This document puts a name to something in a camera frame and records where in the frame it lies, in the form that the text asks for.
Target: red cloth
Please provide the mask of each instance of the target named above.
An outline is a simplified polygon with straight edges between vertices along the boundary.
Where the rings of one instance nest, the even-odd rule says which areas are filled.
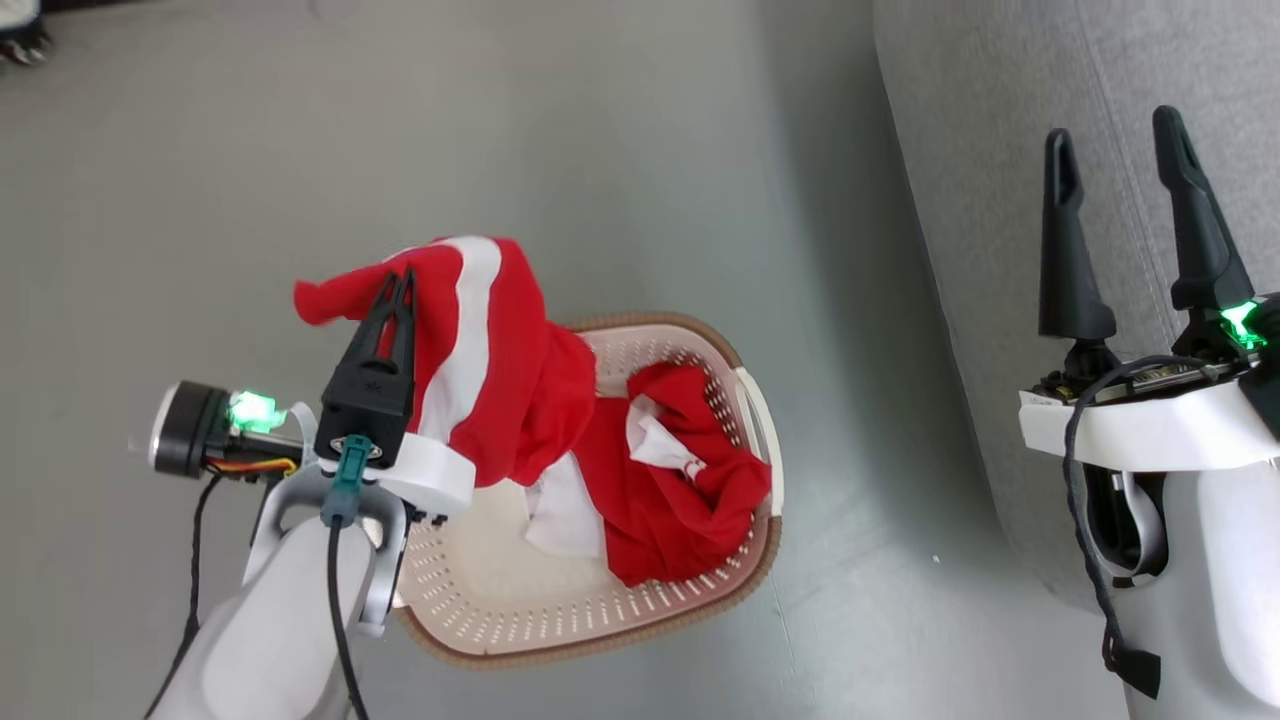
[[[631,460],[626,416],[631,400],[600,398],[573,446],[591,502],[604,518],[609,570],[628,587],[676,582],[714,570],[751,528],[769,493],[769,466],[733,447],[704,398],[707,377],[692,366],[653,365],[627,382],[627,395],[663,406],[658,420],[707,462],[690,483],[677,470]]]
[[[410,429],[475,462],[476,487],[503,478],[532,484],[590,419],[595,356],[547,322],[532,269],[513,241],[436,240],[320,284],[298,282],[293,305],[314,325],[360,320],[387,272],[407,268],[416,316]]]

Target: gray couch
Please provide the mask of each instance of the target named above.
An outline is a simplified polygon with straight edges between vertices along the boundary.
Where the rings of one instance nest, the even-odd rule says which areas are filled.
[[[1082,220],[1121,359],[1184,318],[1151,114],[1181,110],[1258,292],[1280,290],[1280,4],[879,0],[876,45],[1001,523],[1060,597],[1093,607],[1057,461],[1027,451],[1016,391],[1057,366],[1039,340],[1043,143],[1075,140]]]

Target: white cloth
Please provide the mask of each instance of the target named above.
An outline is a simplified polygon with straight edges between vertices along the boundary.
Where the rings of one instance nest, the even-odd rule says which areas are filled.
[[[552,462],[538,479],[538,487],[541,493],[525,539],[547,555],[604,557],[604,520],[591,505],[573,454]]]
[[[631,402],[626,420],[631,459],[680,470],[695,482],[707,464],[662,425],[660,411],[658,404],[643,395]],[[604,520],[591,503],[586,479],[572,452],[553,462],[529,492],[531,510],[526,541],[559,557],[604,557]]]
[[[631,459],[654,468],[680,470],[690,482],[696,482],[698,473],[707,468],[707,462],[699,460],[658,421],[659,411],[662,407],[648,396],[641,395],[631,401],[631,409],[627,410],[627,447],[631,448]]]

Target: plastic basket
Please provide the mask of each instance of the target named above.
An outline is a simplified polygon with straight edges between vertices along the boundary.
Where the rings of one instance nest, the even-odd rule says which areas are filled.
[[[419,523],[401,565],[394,612],[428,652],[493,669],[580,657],[678,630],[745,600],[768,575],[782,537],[783,473],[764,397],[733,348],[676,314],[579,323],[595,352],[596,391],[625,396],[627,378],[654,363],[699,365],[707,400],[735,445],[772,466],[772,493],[722,568],[681,583],[627,588],[604,560],[543,555],[524,539],[524,489],[476,491],[470,511],[443,528]]]

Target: basket handle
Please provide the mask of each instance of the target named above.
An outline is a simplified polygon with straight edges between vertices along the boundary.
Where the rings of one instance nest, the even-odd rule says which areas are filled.
[[[764,393],[760,392],[760,386],[756,384],[751,373],[748,373],[746,368],[736,368],[733,372],[739,379],[739,384],[733,389],[737,396],[737,406],[741,410],[742,424],[746,425],[746,442],[751,446],[751,452],[768,462],[773,470],[771,515],[780,518],[782,516],[783,473],[778,429],[773,425],[769,405],[764,402]]]

